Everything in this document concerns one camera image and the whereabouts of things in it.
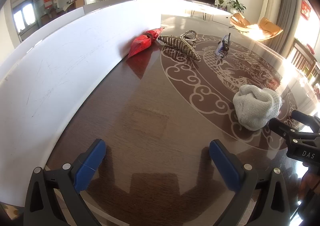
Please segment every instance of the potted plant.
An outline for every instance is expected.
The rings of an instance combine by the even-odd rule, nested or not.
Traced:
[[[243,4],[239,3],[238,0],[228,0],[227,4],[231,6],[230,12],[232,14],[243,13],[246,9],[246,7]]]
[[[224,3],[224,0],[218,0],[219,4],[218,4],[218,9],[222,9],[222,5]]]

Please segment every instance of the gray curtain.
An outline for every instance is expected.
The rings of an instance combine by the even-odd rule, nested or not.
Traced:
[[[292,19],[295,13],[297,0],[281,0],[279,15],[276,24],[283,29],[283,32],[277,37],[268,41],[267,46],[277,53],[281,54],[285,42],[287,41]]]

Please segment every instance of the blue gripper pad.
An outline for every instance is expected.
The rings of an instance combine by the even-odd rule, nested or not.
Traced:
[[[209,153],[228,189],[238,192],[244,177],[239,159],[217,139],[210,142]]]
[[[106,143],[103,140],[100,140],[90,152],[88,157],[81,163],[80,168],[74,176],[73,186],[77,193],[87,189],[105,154]]]

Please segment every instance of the dining table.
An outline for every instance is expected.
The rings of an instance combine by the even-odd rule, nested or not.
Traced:
[[[47,169],[72,163],[101,138],[107,145],[106,156],[81,193],[99,221],[105,225],[213,225],[234,196],[209,156],[209,143],[219,139],[243,164],[261,170],[279,168],[293,213],[307,168],[286,156],[284,139],[268,124],[257,131],[244,128],[232,100],[245,84],[272,89],[282,99],[277,118],[303,130],[291,112],[314,115],[319,107],[304,74],[264,44],[235,30],[228,54],[220,58],[215,50],[222,34],[231,30],[225,25],[214,24],[213,29],[211,22],[194,18],[163,19],[164,35],[179,35],[191,28],[198,32],[195,50],[201,61],[159,41],[125,57],[73,116]],[[253,194],[239,225],[249,219],[258,194]]]

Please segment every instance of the red banner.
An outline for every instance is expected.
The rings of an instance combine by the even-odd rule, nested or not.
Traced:
[[[44,8],[48,9],[52,6],[52,0],[43,0],[44,1]]]

